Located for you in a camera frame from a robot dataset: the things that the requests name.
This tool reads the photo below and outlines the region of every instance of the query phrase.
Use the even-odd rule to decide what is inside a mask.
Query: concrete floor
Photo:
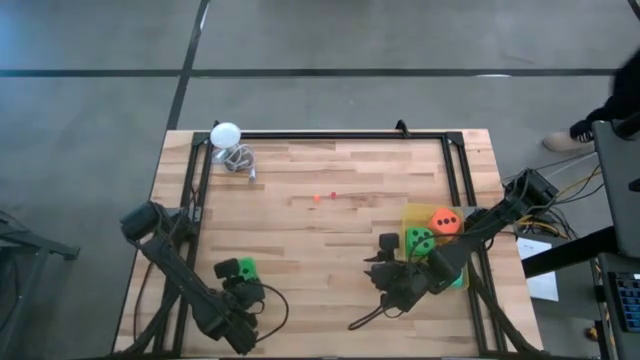
[[[0,69],[179,69],[199,2],[5,0]],[[194,68],[613,68],[638,31],[624,0],[212,0]],[[177,83],[0,78],[0,209],[82,247],[48,264],[21,358],[110,351],[133,259],[117,220],[149,196]],[[508,176],[563,159],[540,139],[607,92],[605,77],[191,79],[178,128],[489,128]],[[611,223],[604,192],[564,209],[582,234]],[[588,323],[536,310],[547,350],[597,353]]]

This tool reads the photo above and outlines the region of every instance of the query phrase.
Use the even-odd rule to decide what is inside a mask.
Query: translucent yellow container
[[[441,205],[428,205],[428,204],[407,204],[405,205],[403,214],[402,214],[402,232],[400,233],[400,251],[397,255],[399,260],[407,260],[406,257],[406,236],[407,229],[410,227],[423,227],[429,228],[427,225],[429,224],[429,220],[433,217],[435,212],[440,208],[447,208],[453,211],[460,221],[460,230],[459,232],[464,232],[464,213],[460,208],[451,207],[451,206],[441,206]],[[455,240],[457,237],[436,237],[436,247],[442,244],[445,244],[449,241]],[[469,287],[469,274],[467,271],[467,267],[465,266],[462,269],[462,274],[456,280],[449,289],[455,290],[465,290]]]

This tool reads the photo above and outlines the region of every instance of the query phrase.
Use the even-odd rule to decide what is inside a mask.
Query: white ball
[[[233,123],[220,123],[211,130],[209,138],[213,146],[227,149],[240,141],[240,128]]]

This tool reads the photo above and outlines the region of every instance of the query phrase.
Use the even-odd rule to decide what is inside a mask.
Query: white sneaker
[[[550,151],[563,152],[593,148],[592,140],[593,137],[590,134],[573,139],[568,131],[563,131],[550,134],[542,140],[542,144]]]

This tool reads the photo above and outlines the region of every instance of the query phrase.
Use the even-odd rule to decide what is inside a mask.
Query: wooden table
[[[502,188],[489,133],[463,133],[478,203],[491,207],[502,198]],[[192,134],[167,133],[152,195],[166,207],[179,205]],[[398,319],[380,317],[360,330],[347,330],[350,322],[378,305],[379,292],[363,274],[369,265],[362,261],[375,254],[377,235],[399,231],[407,202],[451,204],[437,141],[247,143],[256,152],[258,180],[250,185],[245,173],[212,168],[195,271],[206,284],[221,288],[213,265],[251,256],[262,281],[287,297],[289,322],[257,344],[251,356],[477,355],[464,291],[427,295]],[[330,198],[331,192],[337,193],[336,199]],[[319,203],[313,200],[315,194],[322,197]],[[513,237],[496,237],[489,255],[500,305],[528,341],[541,348]],[[132,342],[133,310],[147,264],[144,256],[136,257],[114,350]],[[163,286],[164,276],[155,269],[141,301],[139,328],[155,313]],[[267,293],[260,332],[277,326],[283,314],[281,300]],[[486,308],[483,317],[492,339]],[[168,332],[167,341],[171,339]],[[226,341],[202,335],[189,316],[183,355],[236,354]]]

